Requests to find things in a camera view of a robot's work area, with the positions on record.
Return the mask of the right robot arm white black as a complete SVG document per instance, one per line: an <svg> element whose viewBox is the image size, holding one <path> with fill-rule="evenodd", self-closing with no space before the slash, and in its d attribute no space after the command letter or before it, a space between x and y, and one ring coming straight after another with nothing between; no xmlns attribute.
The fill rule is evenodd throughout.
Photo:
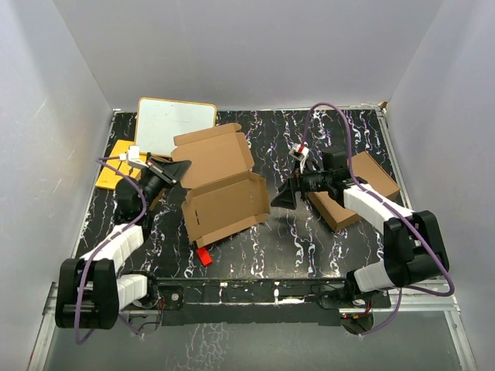
<svg viewBox="0 0 495 371"><path fill-rule="evenodd" d="M309 162L309 150L294 145L289 154L294 169L278 188L271 206L295 209L297 199L322 193L340 207L356 213L383 237L382 260L350 271L341 288L329 292L335 301L360 307L378 291L417 289L424 280L449 276L449 260L436 216L416 212L379 194L371 184L356 177L344 151L323 153L323 163Z"/></svg>

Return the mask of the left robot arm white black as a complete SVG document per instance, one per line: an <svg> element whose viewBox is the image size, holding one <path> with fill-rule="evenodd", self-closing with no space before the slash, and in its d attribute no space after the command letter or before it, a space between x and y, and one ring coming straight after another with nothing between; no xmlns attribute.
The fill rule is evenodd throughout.
<svg viewBox="0 0 495 371"><path fill-rule="evenodd" d="M149 237L155 201L180 183L192 162L147 158L132 164L140 169L137 179L112 169L121 178L114 190L117 205L111 232L91 251L60 266L55 308L59 328L110 329L132 302L152 308L159 301L160 290L149 283L147 274L118 272Z"/></svg>

